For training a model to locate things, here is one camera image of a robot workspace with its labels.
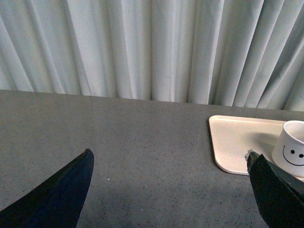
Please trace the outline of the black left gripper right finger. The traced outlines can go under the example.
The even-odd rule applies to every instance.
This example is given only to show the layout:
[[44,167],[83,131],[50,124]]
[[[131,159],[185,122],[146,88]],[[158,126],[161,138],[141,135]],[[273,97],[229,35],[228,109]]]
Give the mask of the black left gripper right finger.
[[270,228],[304,226],[304,182],[248,150],[247,171],[260,215]]

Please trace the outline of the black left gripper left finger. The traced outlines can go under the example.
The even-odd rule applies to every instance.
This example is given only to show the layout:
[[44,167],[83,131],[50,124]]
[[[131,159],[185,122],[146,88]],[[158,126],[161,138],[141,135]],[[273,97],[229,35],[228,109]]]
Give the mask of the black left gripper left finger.
[[94,154],[86,149],[0,212],[2,228],[75,228],[91,183]]

